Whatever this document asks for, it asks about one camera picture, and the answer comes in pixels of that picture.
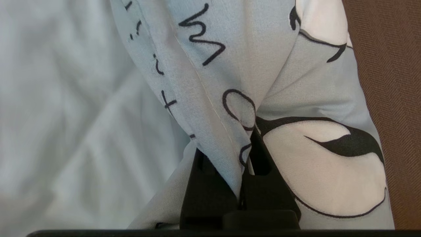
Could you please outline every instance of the black clip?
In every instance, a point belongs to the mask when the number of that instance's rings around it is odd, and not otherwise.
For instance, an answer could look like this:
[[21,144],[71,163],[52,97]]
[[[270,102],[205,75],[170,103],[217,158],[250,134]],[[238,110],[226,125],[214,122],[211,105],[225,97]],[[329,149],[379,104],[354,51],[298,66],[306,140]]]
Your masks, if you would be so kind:
[[196,150],[180,229],[299,229],[300,209],[256,129],[250,140],[254,175],[246,165],[239,202],[209,159]]

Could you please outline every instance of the fabric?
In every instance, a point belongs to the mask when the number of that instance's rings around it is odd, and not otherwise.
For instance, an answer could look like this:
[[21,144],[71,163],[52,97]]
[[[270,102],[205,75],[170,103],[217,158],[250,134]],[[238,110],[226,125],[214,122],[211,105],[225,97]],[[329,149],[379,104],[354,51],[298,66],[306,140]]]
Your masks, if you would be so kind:
[[421,2],[344,1],[397,229],[421,229]]
[[133,64],[110,3],[2,0],[0,53],[0,236],[127,228],[189,137]]
[[127,51],[194,144],[130,228],[178,223],[195,147],[238,197],[255,125],[302,229],[394,228],[340,1],[111,3]]

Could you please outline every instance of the brown upholstery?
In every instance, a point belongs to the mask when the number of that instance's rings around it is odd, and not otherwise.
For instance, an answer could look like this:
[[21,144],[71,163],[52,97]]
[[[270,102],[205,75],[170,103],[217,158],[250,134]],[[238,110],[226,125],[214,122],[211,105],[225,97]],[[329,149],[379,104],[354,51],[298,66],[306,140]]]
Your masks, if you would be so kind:
[[421,0],[344,0],[396,229],[421,229]]

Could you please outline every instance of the white bedsheet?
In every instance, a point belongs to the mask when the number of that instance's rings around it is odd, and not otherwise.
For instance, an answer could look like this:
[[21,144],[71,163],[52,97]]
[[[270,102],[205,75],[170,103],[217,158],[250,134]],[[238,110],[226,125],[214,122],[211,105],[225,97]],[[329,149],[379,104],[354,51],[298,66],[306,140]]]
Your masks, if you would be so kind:
[[0,236],[126,228],[189,138],[138,73],[109,2],[2,0],[0,55]]

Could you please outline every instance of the brown fabric surface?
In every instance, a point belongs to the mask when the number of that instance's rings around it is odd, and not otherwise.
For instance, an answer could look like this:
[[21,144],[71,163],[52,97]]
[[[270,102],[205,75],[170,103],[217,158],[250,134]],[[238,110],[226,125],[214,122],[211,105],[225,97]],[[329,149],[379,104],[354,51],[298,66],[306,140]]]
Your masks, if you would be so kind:
[[421,229],[421,0],[344,0],[396,229]]

